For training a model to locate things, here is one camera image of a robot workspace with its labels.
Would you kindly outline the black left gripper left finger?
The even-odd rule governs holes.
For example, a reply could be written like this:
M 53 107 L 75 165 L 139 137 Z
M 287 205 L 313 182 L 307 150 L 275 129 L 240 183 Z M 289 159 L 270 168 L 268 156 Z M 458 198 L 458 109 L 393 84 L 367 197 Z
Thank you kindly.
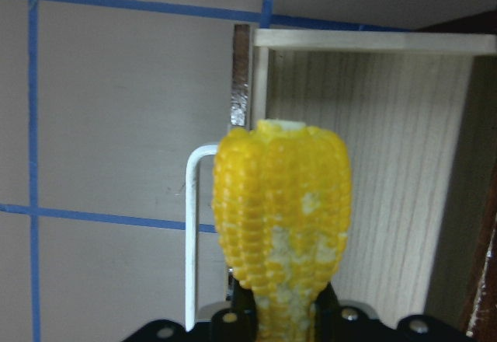
M 245 315 L 248 325 L 244 327 L 249 341 L 257 340 L 258 321 L 255 299 L 250 289 L 243 288 L 240 282 L 231 274 L 229 277 L 231 307 Z

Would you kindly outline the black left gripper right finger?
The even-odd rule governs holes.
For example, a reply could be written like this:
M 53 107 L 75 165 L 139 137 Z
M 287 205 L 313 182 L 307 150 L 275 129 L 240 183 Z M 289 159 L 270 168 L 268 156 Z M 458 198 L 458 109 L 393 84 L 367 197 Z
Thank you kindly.
M 335 311 L 339 308 L 339 301 L 331 283 L 327 283 L 325 288 L 319 293 L 314 302 L 314 306 L 314 341 L 334 341 L 334 315 Z

